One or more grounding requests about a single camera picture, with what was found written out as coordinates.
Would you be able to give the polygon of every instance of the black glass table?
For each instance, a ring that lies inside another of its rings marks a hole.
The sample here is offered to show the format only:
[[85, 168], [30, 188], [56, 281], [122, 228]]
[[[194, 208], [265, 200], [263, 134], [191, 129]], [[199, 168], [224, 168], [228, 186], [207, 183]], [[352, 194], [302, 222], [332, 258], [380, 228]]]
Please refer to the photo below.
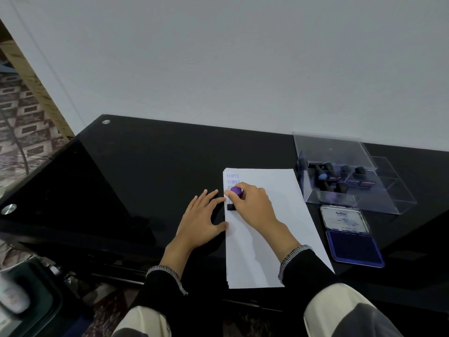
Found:
[[[334, 262], [371, 300], [449, 312], [449, 153], [366, 144], [387, 157], [418, 204], [403, 215], [364, 212], [386, 262]], [[202, 190], [227, 168], [292, 169], [292, 135], [103, 115], [1, 199], [0, 238], [81, 277], [141, 284]], [[326, 248], [318, 207], [308, 204]], [[223, 207], [213, 221], [224, 219]], [[194, 251], [190, 292], [276, 309], [283, 289], [229, 290], [224, 234]]]

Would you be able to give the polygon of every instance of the white wall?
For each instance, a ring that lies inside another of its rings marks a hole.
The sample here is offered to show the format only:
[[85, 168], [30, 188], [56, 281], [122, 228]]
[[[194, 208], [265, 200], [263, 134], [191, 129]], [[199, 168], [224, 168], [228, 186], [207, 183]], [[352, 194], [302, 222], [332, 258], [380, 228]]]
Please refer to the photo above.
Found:
[[449, 0], [0, 0], [75, 132], [103, 113], [449, 151]]

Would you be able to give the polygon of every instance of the transparent acrylic case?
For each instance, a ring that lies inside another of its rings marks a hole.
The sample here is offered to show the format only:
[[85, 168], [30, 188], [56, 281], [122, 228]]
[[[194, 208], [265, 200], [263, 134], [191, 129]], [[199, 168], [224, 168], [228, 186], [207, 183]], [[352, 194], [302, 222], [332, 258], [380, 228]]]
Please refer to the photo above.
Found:
[[[304, 200], [314, 204], [330, 204], [389, 214], [402, 214], [416, 200], [385, 157], [370, 156], [361, 140], [352, 137], [315, 135], [293, 132], [298, 155], [298, 181]], [[316, 183], [315, 169], [310, 164], [331, 162], [342, 182], [348, 185], [345, 194], [320, 190]], [[340, 168], [349, 166], [351, 173], [340, 173]], [[365, 186], [356, 167], [364, 167]]]

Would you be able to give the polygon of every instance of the person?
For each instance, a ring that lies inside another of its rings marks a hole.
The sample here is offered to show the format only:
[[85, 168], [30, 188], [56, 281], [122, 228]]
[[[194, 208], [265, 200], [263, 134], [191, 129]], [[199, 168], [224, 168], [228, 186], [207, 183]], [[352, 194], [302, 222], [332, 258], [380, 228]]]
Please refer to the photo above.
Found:
[[[267, 241], [279, 260], [278, 278], [286, 287], [289, 310], [304, 318], [309, 336], [401, 336], [400, 332], [364, 296], [341, 283], [306, 244], [300, 244], [285, 224], [276, 219], [263, 188], [246, 183], [242, 198], [224, 193], [245, 222]], [[112, 337], [182, 336], [182, 305], [187, 295], [181, 278], [193, 249], [226, 230], [228, 223], [213, 225], [210, 216], [225, 198], [218, 190], [195, 196], [181, 219], [175, 238], [165, 248], [158, 266], [149, 269], [145, 283]]]

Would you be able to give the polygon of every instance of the purple knob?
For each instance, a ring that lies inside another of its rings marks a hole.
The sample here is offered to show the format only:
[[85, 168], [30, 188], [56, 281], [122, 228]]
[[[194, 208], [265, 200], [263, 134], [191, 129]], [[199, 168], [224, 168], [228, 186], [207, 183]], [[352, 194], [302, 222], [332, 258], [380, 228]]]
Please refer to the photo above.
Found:
[[242, 193], [243, 192], [242, 192], [241, 188], [239, 188], [239, 187], [232, 187], [230, 190], [235, 192], [239, 197], [242, 197]]

